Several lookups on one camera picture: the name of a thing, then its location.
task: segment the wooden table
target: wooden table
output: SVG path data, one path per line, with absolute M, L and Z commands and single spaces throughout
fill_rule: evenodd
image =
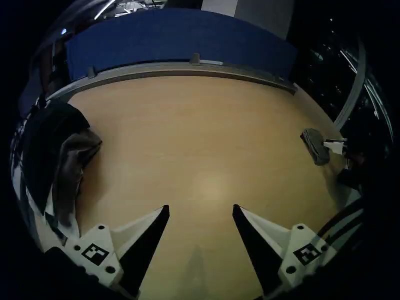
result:
M 340 137 L 302 90 L 166 76 L 76 94 L 103 140 L 84 170 L 76 215 L 84 234 L 164 204 L 170 218 L 141 285 L 145 299 L 254 299 L 262 290 L 232 218 L 239 204 L 290 228 L 317 231 L 341 207 L 338 155 L 315 166 L 300 133 Z

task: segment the gray cloth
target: gray cloth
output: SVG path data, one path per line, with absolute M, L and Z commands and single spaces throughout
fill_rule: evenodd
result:
M 81 183 L 82 169 L 100 149 L 102 140 L 89 129 L 70 135 L 62 143 L 52 183 L 51 196 L 55 219 L 64 227 L 75 220 L 75 199 Z
M 323 166 L 329 163 L 329 149 L 324 146 L 324 137 L 318 130 L 306 128 L 300 137 L 311 154 L 314 164 Z

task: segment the blue partition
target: blue partition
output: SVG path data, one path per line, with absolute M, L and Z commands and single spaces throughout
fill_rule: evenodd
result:
M 66 44 L 71 80 L 148 61 L 203 60 L 244 65 L 287 78 L 297 50 L 245 21 L 198 9 L 141 11 L 95 24 Z

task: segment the black cable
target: black cable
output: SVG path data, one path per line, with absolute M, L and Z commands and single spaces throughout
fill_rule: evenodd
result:
M 348 231 L 350 231 L 351 229 L 353 229 L 354 227 L 359 225 L 363 221 L 363 219 L 364 219 L 363 214 L 356 216 L 354 219 L 352 219 L 350 222 L 348 222 L 345 226 L 340 228 L 334 235 L 329 236 L 325 240 L 325 242 L 328 245 L 332 245 L 332 243 L 334 241 L 336 241 L 338 238 L 340 238 L 342 235 L 344 235 L 345 233 L 347 233 Z
M 344 209 L 339 211 L 332 219 L 330 219 L 317 233 L 317 235 L 322 238 L 329 229 L 331 229 L 333 226 L 335 226 L 337 223 L 339 223 L 341 220 L 343 220 L 345 217 L 350 216 L 351 214 L 354 214 L 356 211 L 362 209 L 364 206 L 363 199 L 359 198 L 353 203 L 350 203 L 347 205 Z

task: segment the gray sponge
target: gray sponge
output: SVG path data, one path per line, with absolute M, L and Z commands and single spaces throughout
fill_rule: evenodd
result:
M 324 137 L 318 130 L 306 128 L 301 133 L 300 138 L 303 140 L 311 154 L 314 164 L 317 166 L 323 166 L 329 163 L 329 149 L 324 147 Z

